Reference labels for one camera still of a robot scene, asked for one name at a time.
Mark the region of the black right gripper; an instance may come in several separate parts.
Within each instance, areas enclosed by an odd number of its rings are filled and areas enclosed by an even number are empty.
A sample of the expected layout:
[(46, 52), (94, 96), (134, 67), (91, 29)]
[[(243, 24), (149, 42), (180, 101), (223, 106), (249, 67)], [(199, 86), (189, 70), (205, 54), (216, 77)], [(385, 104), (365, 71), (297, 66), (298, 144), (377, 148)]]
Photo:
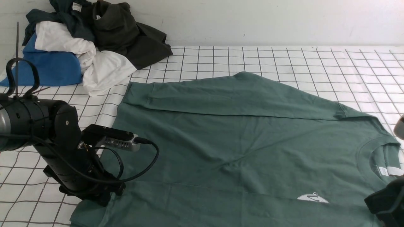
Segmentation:
[(404, 178), (398, 177), (384, 189), (365, 198), (365, 204), (383, 227), (404, 226)]

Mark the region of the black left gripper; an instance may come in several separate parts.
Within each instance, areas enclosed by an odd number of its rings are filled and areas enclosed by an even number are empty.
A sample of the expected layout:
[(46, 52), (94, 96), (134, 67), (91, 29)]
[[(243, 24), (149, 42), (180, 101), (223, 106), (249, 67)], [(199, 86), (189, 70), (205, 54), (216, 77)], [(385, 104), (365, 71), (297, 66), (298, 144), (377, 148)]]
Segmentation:
[(82, 132), (69, 138), (55, 138), (42, 147), (42, 157), (47, 163), (44, 173), (60, 184), (61, 193), (105, 207), (112, 193), (122, 196), (126, 184), (119, 182), (123, 161), (117, 152), (114, 154), (119, 172), (114, 176), (101, 163), (98, 149), (82, 141)]

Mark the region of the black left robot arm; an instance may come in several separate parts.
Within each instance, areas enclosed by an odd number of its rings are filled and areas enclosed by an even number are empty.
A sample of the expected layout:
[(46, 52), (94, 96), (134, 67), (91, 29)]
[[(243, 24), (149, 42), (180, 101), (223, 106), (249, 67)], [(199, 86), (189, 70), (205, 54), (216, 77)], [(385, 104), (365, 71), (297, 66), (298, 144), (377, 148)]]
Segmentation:
[(1, 151), (33, 146), (46, 162), (47, 177), (68, 196), (105, 207), (111, 194), (122, 196), (126, 184), (102, 165), (97, 150), (115, 129), (91, 124), (81, 130), (77, 109), (59, 100), (12, 99), (1, 96)]

